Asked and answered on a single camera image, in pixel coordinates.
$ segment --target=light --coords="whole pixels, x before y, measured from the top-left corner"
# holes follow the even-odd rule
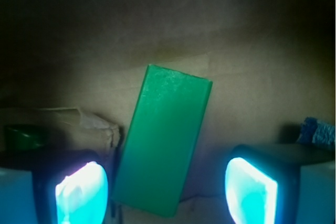
[[[225,194],[233,220],[238,223],[275,222],[278,183],[241,157],[225,172]]]
[[[96,162],[87,163],[55,188],[59,224],[101,224],[106,211],[108,181]]]

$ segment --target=green cup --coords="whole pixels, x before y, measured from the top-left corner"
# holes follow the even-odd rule
[[[5,144],[8,151],[25,151],[43,147],[47,144],[48,130],[30,124],[4,126]]]

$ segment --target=cyan light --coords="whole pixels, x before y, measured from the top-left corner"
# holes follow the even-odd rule
[[[225,193],[233,220],[240,223],[275,222],[278,183],[241,157],[228,163]]]
[[[96,162],[87,163],[66,176],[55,195],[58,224],[101,224],[108,199],[106,172]]]

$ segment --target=green block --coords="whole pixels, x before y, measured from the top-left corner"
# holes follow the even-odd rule
[[[112,198],[174,216],[212,82],[149,65],[122,153]]]

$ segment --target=green object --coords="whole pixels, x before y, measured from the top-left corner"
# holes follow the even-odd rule
[[[25,151],[45,146],[48,131],[40,126],[16,124],[4,126],[5,144],[8,151]]]
[[[112,198],[164,217],[180,201],[212,82],[149,65]]]

